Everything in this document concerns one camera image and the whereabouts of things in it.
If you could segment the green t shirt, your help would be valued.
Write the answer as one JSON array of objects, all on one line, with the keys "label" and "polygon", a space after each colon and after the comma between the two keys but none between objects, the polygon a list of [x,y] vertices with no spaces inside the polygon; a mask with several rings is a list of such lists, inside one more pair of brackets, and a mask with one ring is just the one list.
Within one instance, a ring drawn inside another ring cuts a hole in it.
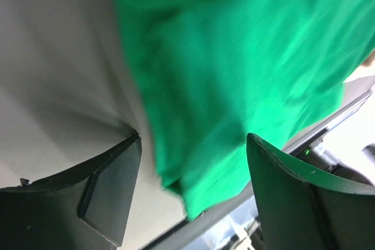
[{"label": "green t shirt", "polygon": [[189,220],[250,181],[246,137],[282,148],[335,112],[374,50],[374,0],[114,0],[162,186]]}]

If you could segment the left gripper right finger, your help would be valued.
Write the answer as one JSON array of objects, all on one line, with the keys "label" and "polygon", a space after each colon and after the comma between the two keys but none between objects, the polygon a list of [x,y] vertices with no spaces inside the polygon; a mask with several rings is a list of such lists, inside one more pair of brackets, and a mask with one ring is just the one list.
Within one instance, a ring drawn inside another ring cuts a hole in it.
[{"label": "left gripper right finger", "polygon": [[374,187],[330,174],[255,134],[247,161],[266,249],[374,249]]}]

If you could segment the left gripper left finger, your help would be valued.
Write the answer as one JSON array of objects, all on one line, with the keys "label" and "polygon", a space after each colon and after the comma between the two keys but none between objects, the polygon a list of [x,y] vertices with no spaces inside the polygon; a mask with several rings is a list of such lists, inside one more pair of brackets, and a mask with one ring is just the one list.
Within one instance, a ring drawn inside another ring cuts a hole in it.
[{"label": "left gripper left finger", "polygon": [[1,248],[119,248],[140,160],[133,135],[60,173],[2,188]]}]

